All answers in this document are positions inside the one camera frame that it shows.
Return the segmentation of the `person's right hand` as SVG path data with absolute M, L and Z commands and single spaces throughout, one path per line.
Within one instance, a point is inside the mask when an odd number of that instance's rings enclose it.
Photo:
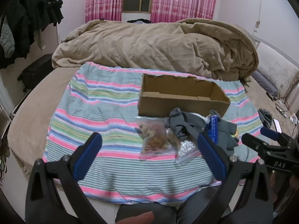
M 270 177 L 274 213 L 281 213 L 298 191 L 298 178 L 290 173 L 273 171 Z

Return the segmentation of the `person's left hand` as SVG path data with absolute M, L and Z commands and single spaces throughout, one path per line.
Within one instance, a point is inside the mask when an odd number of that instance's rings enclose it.
M 128 217 L 119 220 L 116 224 L 151 224 L 154 221 L 154 213 L 152 211 L 140 214 L 138 216 Z

